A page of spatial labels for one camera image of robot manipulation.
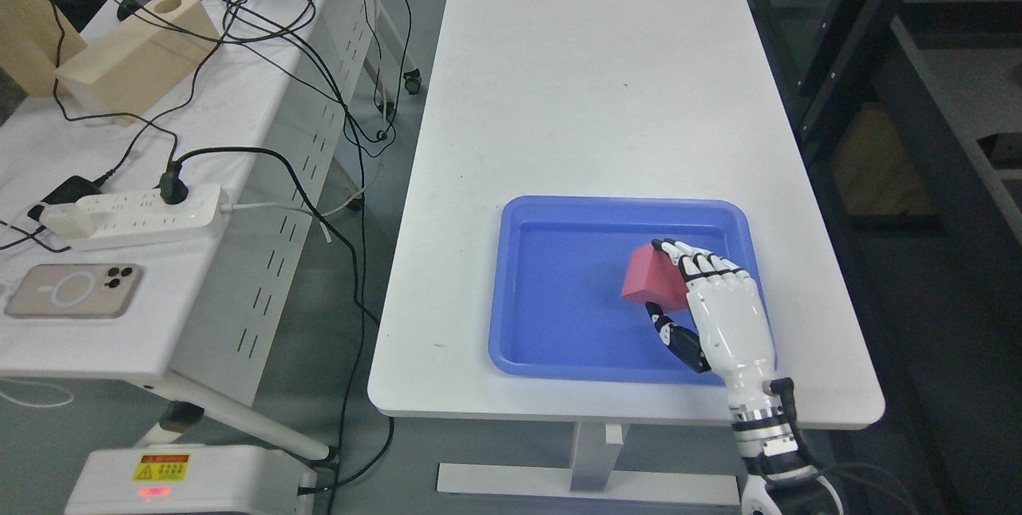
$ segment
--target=caster wheel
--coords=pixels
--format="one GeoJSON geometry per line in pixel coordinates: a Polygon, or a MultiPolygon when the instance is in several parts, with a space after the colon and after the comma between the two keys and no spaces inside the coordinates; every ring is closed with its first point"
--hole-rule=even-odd
{"type": "Polygon", "coordinates": [[[379,111],[380,114],[383,114],[387,120],[393,119],[393,101],[386,101],[386,103],[384,103],[384,101],[380,101],[379,104],[376,104],[376,110],[379,111]]]}
{"type": "Polygon", "coordinates": [[[419,71],[405,72],[405,90],[415,96],[422,90],[422,75],[419,71]]]}

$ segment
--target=power adapter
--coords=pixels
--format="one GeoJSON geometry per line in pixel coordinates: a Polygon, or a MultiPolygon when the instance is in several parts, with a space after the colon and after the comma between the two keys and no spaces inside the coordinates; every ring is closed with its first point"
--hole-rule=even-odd
{"type": "MultiPolygon", "coordinates": [[[[84,177],[73,176],[64,180],[63,184],[57,185],[56,190],[51,191],[50,195],[47,195],[41,201],[49,205],[73,204],[87,195],[97,194],[101,194],[99,185],[84,179],[84,177]]],[[[33,218],[33,220],[39,221],[40,217],[43,216],[43,208],[44,205],[41,204],[33,206],[29,210],[28,216],[33,218]]]]}
{"type": "Polygon", "coordinates": [[[316,472],[280,450],[153,446],[85,462],[64,515],[308,515],[316,472]]]}

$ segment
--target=wooden block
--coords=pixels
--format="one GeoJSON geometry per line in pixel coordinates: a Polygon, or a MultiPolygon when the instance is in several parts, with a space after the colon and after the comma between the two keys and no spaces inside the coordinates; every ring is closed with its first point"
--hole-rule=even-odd
{"type": "Polygon", "coordinates": [[[664,312],[678,312],[689,307],[688,288],[681,272],[670,263],[667,253],[645,244],[632,252],[629,271],[624,274],[621,297],[637,303],[652,301],[664,312]]]}
{"type": "Polygon", "coordinates": [[[831,169],[850,216],[935,214],[883,104],[863,104],[834,150],[831,169]]]}
{"type": "Polygon", "coordinates": [[[63,13],[46,0],[0,0],[0,67],[17,82],[29,96],[49,96],[53,92],[60,28],[64,39],[61,61],[85,49],[85,41],[63,13]]]}
{"type": "MultiPolygon", "coordinates": [[[[152,0],[145,8],[175,27],[207,39],[220,38],[200,1],[152,0]]],[[[192,74],[215,46],[215,42],[164,28],[139,10],[58,67],[56,75],[92,114],[128,111],[142,115],[192,74]]],[[[129,125],[132,120],[118,122],[129,125]]]]}

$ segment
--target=white device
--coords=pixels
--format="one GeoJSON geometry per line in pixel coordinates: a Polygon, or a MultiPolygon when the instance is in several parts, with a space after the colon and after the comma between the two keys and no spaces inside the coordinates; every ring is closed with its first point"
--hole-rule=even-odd
{"type": "Polygon", "coordinates": [[[280,450],[153,446],[89,454],[64,515],[309,515],[316,472],[280,450]]]}
{"type": "Polygon", "coordinates": [[[206,238],[224,227],[220,185],[194,185],[180,204],[159,190],[85,195],[77,202],[48,205],[39,223],[65,239],[72,249],[107,249],[206,238]]]}

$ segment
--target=red foam block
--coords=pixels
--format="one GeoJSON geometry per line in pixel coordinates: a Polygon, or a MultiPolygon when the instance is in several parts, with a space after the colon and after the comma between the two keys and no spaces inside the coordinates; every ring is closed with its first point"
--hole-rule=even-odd
{"type": "Polygon", "coordinates": [[[633,250],[621,297],[637,303],[653,301],[660,305],[664,312],[677,312],[689,307],[686,293],[682,275],[666,253],[653,249],[649,244],[633,250]]]}

